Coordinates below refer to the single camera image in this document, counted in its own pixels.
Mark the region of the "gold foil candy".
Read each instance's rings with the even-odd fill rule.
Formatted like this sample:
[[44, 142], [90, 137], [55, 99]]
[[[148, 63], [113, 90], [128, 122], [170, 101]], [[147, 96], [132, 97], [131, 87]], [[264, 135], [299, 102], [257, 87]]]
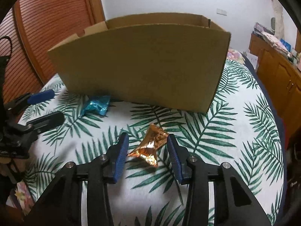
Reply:
[[128, 157], [141, 158], [148, 165], [158, 167], [157, 151], [167, 143], [168, 136], [169, 134], [164, 129], [150, 124], [143, 140], [128, 154]]

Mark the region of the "teal foil candy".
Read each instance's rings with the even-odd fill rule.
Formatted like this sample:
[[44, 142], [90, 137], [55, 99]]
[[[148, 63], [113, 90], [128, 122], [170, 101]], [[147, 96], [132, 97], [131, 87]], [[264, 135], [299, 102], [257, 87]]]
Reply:
[[88, 97], [88, 100], [83, 104], [81, 109], [81, 116], [91, 113], [105, 116], [109, 108], [110, 99], [109, 95]]

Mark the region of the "palm leaf tablecloth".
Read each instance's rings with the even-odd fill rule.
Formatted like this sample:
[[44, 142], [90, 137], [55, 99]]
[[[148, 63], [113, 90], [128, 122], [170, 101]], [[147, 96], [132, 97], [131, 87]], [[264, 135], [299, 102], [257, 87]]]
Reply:
[[[284, 190], [281, 122], [247, 64], [226, 60], [217, 95], [206, 114], [113, 101], [105, 116], [81, 115], [86, 97], [70, 94], [59, 76], [45, 85], [55, 98], [26, 109], [20, 123], [61, 111], [62, 126], [39, 136], [31, 150], [25, 181], [15, 195], [28, 213], [55, 173], [68, 161], [83, 164], [105, 153], [122, 132], [129, 149], [143, 140], [150, 124], [174, 134], [178, 144], [209, 164], [229, 162], [264, 209], [271, 223], [280, 211]], [[180, 225], [188, 188], [180, 185], [166, 147], [158, 167], [127, 158], [121, 179], [109, 186], [116, 225]]]

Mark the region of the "wooden louvered wardrobe door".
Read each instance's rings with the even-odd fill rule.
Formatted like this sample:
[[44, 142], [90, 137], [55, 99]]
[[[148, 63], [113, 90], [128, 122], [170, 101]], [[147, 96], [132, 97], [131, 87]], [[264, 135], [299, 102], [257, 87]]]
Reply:
[[17, 0], [1, 22], [1, 55], [11, 54], [4, 102], [37, 92], [56, 74], [47, 51], [68, 36], [104, 21], [101, 0]]

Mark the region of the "wooden desk cabinet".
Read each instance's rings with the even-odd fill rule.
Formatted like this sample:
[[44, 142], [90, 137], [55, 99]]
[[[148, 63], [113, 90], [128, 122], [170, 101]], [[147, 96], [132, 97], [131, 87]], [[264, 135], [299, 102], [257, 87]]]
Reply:
[[291, 136], [300, 128], [300, 72], [254, 32], [251, 34], [249, 51], [258, 56], [257, 75], [283, 120], [287, 135]]

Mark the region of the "brown cardboard box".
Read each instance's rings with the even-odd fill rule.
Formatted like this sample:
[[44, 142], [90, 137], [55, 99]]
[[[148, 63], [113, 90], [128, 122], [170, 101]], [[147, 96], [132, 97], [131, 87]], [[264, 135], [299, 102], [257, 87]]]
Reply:
[[94, 24], [48, 54], [72, 93], [206, 113], [230, 39], [202, 15], [145, 13]]

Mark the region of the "floral bed sheet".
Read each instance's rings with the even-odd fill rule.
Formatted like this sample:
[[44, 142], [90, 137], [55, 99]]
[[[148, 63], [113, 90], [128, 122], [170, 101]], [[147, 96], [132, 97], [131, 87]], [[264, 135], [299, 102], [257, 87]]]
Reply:
[[235, 49], [231, 49], [231, 48], [228, 49], [227, 59], [239, 62], [242, 65], [245, 64], [245, 59], [243, 57], [243, 54], [241, 54], [239, 51]]

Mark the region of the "folded floral cloth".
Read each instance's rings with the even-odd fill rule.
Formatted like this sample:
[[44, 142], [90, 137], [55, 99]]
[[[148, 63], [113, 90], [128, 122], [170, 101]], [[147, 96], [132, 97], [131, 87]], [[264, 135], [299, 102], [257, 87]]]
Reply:
[[267, 32], [261, 32], [261, 35], [263, 36], [263, 39], [275, 50], [280, 52], [283, 55], [288, 55], [289, 51], [286, 49], [286, 47], [282, 44], [282, 42], [276, 38], [274, 35], [267, 33]]

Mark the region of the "white curtain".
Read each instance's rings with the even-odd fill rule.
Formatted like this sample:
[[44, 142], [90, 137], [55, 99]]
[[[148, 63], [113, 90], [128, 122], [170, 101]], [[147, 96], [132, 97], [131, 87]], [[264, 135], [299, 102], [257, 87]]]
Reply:
[[278, 39], [284, 39], [285, 27], [283, 20], [283, 6], [278, 0], [272, 0], [272, 8], [275, 17], [275, 36]]

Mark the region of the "small white desk fan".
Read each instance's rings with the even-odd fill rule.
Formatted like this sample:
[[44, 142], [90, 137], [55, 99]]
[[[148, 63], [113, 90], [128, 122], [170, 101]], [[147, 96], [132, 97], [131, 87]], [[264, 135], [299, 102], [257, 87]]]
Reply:
[[273, 31], [275, 31], [275, 17], [272, 17], [270, 20], [270, 27]]

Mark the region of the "white wall switch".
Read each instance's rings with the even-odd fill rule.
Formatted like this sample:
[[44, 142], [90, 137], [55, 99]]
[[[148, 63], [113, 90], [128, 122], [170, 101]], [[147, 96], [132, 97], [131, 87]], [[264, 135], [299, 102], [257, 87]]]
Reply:
[[222, 9], [216, 9], [216, 13], [219, 15], [227, 16], [227, 11], [222, 10]]

